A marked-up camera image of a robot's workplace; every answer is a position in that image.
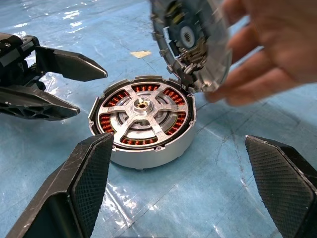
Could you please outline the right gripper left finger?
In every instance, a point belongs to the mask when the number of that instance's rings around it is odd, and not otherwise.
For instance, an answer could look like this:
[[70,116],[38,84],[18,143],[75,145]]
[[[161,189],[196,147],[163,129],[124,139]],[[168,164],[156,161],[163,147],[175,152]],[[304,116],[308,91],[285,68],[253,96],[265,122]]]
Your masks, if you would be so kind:
[[43,182],[8,238],[89,238],[106,189],[113,134],[91,136]]

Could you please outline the person's bare hand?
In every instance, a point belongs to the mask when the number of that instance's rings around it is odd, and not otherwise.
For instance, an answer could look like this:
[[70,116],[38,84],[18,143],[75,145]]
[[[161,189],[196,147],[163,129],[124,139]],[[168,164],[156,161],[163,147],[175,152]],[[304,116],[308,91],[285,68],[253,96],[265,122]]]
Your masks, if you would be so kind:
[[233,25],[247,25],[228,42],[232,62],[242,60],[225,83],[206,99],[245,106],[315,83],[317,80],[317,3],[314,0],[226,0],[222,11]]

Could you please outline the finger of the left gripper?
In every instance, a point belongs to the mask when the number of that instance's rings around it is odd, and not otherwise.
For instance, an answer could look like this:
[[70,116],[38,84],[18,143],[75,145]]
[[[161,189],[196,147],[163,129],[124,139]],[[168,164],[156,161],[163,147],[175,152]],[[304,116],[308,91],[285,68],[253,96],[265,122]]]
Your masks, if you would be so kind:
[[39,71],[61,74],[81,82],[108,77],[104,68],[82,54],[41,46],[37,46],[35,52]]
[[35,87],[0,88],[0,112],[22,119],[58,121],[74,117],[80,109]]

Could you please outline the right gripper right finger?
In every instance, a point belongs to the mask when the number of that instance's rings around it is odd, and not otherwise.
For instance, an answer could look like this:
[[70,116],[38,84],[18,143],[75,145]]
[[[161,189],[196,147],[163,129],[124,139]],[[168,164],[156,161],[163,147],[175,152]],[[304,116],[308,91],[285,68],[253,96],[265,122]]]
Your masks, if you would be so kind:
[[317,236],[317,172],[293,147],[247,135],[245,146],[262,201],[284,238]]

